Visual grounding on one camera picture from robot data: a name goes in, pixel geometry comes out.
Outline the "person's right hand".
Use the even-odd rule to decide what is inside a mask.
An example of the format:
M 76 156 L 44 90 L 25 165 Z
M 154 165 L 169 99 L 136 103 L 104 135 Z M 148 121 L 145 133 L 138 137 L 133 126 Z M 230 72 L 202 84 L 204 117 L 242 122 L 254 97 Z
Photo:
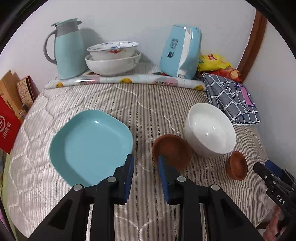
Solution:
M 281 213 L 281 209 L 278 206 L 274 207 L 273 214 L 271 216 L 271 221 L 267 225 L 265 232 L 262 237 L 265 241 L 276 241 L 276 235 L 279 233 L 280 235 L 284 233 L 286 227 L 283 227 L 281 231 L 278 229 L 279 216 Z

